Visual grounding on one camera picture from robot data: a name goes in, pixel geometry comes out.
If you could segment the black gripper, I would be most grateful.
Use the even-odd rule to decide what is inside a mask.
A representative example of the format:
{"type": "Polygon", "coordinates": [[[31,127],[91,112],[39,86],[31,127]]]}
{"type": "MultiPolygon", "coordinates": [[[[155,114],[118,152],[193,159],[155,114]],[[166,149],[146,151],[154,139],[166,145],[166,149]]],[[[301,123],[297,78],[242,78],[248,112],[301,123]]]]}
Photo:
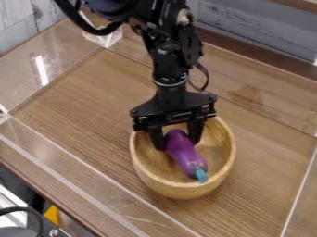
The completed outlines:
{"type": "Polygon", "coordinates": [[[165,150],[162,127],[186,122],[194,144],[201,141],[205,122],[216,115],[216,94],[194,93],[186,84],[158,86],[154,97],[130,110],[134,131],[147,131],[153,145],[165,150]]]}

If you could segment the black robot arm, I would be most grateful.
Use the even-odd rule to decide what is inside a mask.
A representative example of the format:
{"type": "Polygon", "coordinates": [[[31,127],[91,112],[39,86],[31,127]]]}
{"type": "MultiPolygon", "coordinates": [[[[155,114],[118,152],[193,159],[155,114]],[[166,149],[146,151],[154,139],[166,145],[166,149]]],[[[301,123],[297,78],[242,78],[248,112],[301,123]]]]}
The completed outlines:
{"type": "Polygon", "coordinates": [[[203,86],[193,91],[190,70],[206,68],[191,10],[186,0],[54,0],[74,24],[87,33],[107,36],[127,24],[142,37],[153,60],[153,98],[130,110],[135,131],[146,131],[154,147],[166,147],[162,128],[187,124],[194,143],[201,141],[206,120],[216,116],[217,95],[203,86]]]}

